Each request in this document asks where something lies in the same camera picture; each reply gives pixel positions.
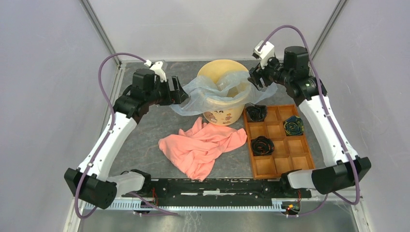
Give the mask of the blue plastic trash bag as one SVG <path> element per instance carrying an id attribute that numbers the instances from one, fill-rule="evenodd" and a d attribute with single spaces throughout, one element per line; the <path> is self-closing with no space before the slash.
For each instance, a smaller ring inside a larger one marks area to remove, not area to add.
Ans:
<path id="1" fill-rule="evenodd" d="M 229 81 L 233 81 L 232 84 L 228 84 L 227 88 L 237 86 L 244 88 L 244 91 L 231 98 L 234 101 L 236 100 L 239 104 L 257 104 L 264 99 L 272 97 L 278 89 L 276 84 L 271 84 L 259 91 L 248 81 L 248 78 L 249 73 L 242 72 L 239 73 L 237 77 L 233 77 L 233 74 L 230 74 L 227 77 Z M 217 90 L 216 85 L 213 84 L 210 79 L 203 76 L 197 76 L 183 86 L 183 89 L 189 97 L 182 104 L 170 106 L 175 113 L 181 116 L 194 116 L 211 110 L 210 103 L 206 100 L 206 97 L 215 100 L 228 100 L 226 97 L 227 90 Z"/>

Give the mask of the yellow trash bin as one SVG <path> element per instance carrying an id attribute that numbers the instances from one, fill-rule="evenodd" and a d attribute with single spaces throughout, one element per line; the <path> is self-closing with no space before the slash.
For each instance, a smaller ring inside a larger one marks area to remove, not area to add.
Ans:
<path id="1" fill-rule="evenodd" d="M 228 59 L 218 59 L 205 64 L 198 72 L 197 76 L 203 76 L 211 80 L 216 85 L 217 90 L 227 90 L 226 97 L 228 100 L 215 100 L 206 97 L 210 103 L 211 110 L 203 113 L 203 116 L 210 122 L 219 126 L 228 126 L 236 122 L 244 109 L 244 104 L 239 104 L 235 97 L 238 93 L 244 91 L 243 87 L 230 87 L 233 81 L 227 79 L 228 75 L 233 74 L 237 77 L 239 73 L 248 73 L 248 69 L 241 63 Z"/>

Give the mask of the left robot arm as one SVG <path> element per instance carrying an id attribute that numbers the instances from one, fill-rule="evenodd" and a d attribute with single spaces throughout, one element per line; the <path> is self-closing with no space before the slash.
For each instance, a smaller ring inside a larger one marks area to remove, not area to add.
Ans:
<path id="1" fill-rule="evenodd" d="M 64 174 L 74 201 L 82 200 L 106 209 L 116 197 L 129 192 L 134 191 L 140 197 L 148 196 L 152 191 L 148 173 L 131 170 L 109 176 L 109 171 L 125 140 L 150 106 L 181 104 L 187 98 L 177 76 L 166 79 L 158 71 L 136 70 L 132 84 L 115 101 L 109 122 L 92 151 L 76 169 L 69 168 Z"/>

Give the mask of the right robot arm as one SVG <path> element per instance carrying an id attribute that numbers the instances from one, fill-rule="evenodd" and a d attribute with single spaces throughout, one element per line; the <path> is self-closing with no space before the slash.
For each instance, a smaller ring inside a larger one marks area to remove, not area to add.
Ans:
<path id="1" fill-rule="evenodd" d="M 306 117 L 319 142 L 324 168 L 289 171 L 282 174 L 279 191 L 292 197 L 301 189 L 321 194 L 358 187 L 371 168 L 368 157 L 359 157 L 339 126 L 322 81 L 311 75 L 308 50 L 289 46 L 284 60 L 275 57 L 273 45 L 258 45 L 253 54 L 259 64 L 249 72 L 249 81 L 257 88 L 279 84 Z"/>

